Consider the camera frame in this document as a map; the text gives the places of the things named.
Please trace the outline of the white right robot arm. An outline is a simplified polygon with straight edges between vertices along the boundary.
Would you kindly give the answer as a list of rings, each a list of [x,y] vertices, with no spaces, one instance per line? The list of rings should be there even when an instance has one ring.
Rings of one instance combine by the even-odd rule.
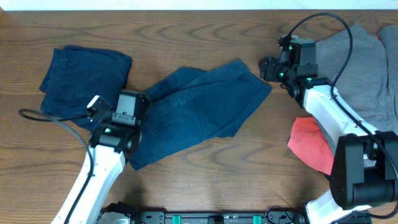
[[[336,145],[330,189],[308,202],[301,223],[351,223],[381,218],[372,206],[397,201],[397,135],[365,122],[340,97],[317,65],[266,57],[261,78],[280,83],[289,95],[325,129]]]

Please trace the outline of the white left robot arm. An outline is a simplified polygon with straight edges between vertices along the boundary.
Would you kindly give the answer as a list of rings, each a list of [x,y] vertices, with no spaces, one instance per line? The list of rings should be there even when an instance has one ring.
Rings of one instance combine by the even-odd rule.
[[[91,132],[81,171],[53,223],[97,221],[110,188],[138,148],[140,124],[135,117],[113,114]]]

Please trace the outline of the dark blue shorts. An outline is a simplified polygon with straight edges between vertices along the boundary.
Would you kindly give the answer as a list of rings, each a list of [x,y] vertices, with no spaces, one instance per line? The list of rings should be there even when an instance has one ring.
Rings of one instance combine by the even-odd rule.
[[[180,67],[148,88],[142,138],[129,162],[134,170],[211,138],[233,137],[272,88],[242,60],[213,70]]]

